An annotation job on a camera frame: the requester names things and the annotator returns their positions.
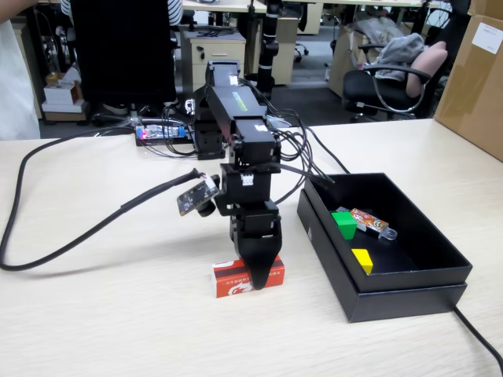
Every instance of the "yellow cube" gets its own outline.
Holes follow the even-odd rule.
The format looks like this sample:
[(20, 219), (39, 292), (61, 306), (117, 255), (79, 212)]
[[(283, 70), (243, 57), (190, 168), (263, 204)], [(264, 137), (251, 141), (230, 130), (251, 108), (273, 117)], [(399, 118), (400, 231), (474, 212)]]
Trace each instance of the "yellow cube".
[(370, 259), (369, 252), (366, 249), (352, 249), (352, 250), (354, 256), (360, 262), (360, 265), (362, 265), (365, 272), (371, 273), (374, 264), (372, 263), (372, 259)]

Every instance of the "black cardboard box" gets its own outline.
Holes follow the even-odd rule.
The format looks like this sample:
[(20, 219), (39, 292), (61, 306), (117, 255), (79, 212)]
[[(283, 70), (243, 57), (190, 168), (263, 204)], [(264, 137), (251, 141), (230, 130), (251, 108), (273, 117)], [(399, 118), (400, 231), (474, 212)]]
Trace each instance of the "black cardboard box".
[[(463, 294), (472, 265), (385, 174), (332, 176), (328, 193), (308, 181), (298, 214), (350, 322), (443, 313)], [(389, 221), (396, 241), (357, 230), (346, 241), (330, 215), (358, 208)], [(367, 274), (351, 248), (374, 262)]]

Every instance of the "person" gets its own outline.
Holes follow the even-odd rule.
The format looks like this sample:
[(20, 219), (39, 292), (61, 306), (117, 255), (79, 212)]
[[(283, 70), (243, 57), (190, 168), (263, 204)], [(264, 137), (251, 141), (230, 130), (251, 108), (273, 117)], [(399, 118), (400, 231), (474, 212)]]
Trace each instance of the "person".
[(0, 0), (0, 141), (39, 139), (30, 76), (10, 19), (37, 0)]
[[(70, 0), (61, 0), (61, 12), (70, 17), (73, 24), (72, 4)], [(167, 13), (170, 26), (179, 25), (183, 16), (182, 0), (167, 0)], [(173, 102), (164, 102), (164, 106), (180, 108), (180, 101), (178, 98), (175, 98)], [(129, 108), (125, 104), (103, 104), (103, 107), (117, 115), (126, 115), (129, 112)], [(170, 115), (174, 115), (175, 112), (173, 108), (170, 109)]]

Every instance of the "small red package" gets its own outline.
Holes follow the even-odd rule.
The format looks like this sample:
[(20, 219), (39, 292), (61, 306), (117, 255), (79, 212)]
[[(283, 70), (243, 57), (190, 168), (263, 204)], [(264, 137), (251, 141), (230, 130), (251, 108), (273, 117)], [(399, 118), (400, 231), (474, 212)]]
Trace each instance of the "small red package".
[[(270, 269), (266, 288), (282, 285), (284, 278), (285, 265), (278, 255), (274, 260), (273, 267)], [(214, 264), (211, 280), (217, 298), (254, 290), (250, 283), (250, 275), (241, 259)]]

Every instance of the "green cube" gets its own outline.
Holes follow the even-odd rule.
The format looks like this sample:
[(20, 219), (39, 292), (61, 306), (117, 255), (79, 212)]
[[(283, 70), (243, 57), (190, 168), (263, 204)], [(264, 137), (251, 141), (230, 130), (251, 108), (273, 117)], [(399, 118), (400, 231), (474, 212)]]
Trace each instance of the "green cube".
[(356, 221), (349, 212), (333, 212), (333, 219), (336, 221), (340, 232), (345, 240), (352, 240), (356, 233)]

